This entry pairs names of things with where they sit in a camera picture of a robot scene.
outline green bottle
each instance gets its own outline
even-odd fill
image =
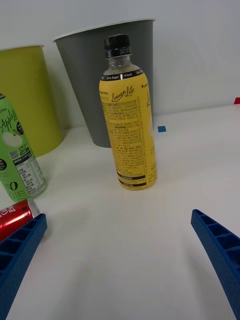
[[[10,198],[35,198],[47,187],[12,104],[0,93],[0,181]]]

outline gray bin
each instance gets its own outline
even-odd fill
[[[153,19],[121,22],[63,34],[54,39],[92,141],[97,146],[111,147],[99,96],[99,81],[108,68],[104,38],[129,35],[131,62],[147,76],[153,108],[153,22]]]

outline barcode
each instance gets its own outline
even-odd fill
[[[17,150],[11,151],[11,152],[9,152],[9,154],[10,154],[10,157],[12,158],[12,160],[19,157],[19,153]]]

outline lemon lite label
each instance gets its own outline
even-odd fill
[[[103,75],[99,93],[117,177],[129,190],[157,179],[148,79],[141,69]]]
[[[16,202],[36,197],[47,186],[17,114],[1,93],[0,181]]]

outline coca-cola can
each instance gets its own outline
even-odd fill
[[[0,210],[0,242],[9,237],[40,211],[32,199],[26,199]]]

